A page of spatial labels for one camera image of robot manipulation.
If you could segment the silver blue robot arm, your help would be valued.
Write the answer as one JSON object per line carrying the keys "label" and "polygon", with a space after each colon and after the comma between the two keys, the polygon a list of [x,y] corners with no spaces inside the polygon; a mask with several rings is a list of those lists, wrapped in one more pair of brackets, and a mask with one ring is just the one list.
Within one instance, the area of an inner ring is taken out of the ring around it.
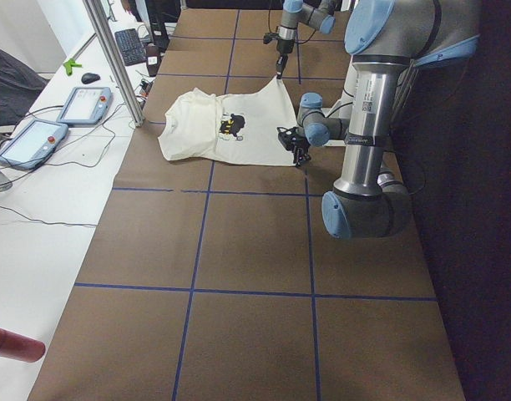
{"label": "silver blue robot arm", "polygon": [[329,34],[335,24],[334,12],[338,1],[322,0],[317,8],[302,0],[286,0],[282,6],[281,23],[276,33],[276,78],[281,79],[286,69],[287,60],[295,47],[299,24],[313,28],[316,32]]}
{"label": "silver blue robot arm", "polygon": [[480,8],[479,1],[361,1],[353,9],[344,38],[356,73],[349,117],[324,116],[318,94],[302,96],[297,117],[310,145],[345,143],[342,174],[321,201],[332,236],[391,236],[409,222],[410,195],[382,161],[398,80],[410,66],[470,58],[478,45]]}

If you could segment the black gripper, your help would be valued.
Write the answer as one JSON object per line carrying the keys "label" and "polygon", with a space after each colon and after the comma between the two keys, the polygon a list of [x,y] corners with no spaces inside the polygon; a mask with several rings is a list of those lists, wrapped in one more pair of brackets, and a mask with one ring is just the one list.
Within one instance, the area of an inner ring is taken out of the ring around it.
{"label": "black gripper", "polygon": [[276,60],[276,78],[281,79],[286,69],[288,54],[291,54],[296,44],[295,39],[285,39],[279,37],[277,39],[277,51],[280,57]]}
{"label": "black gripper", "polygon": [[311,160],[309,155],[310,143],[307,138],[295,135],[291,139],[292,153],[294,155],[295,167],[299,168]]}

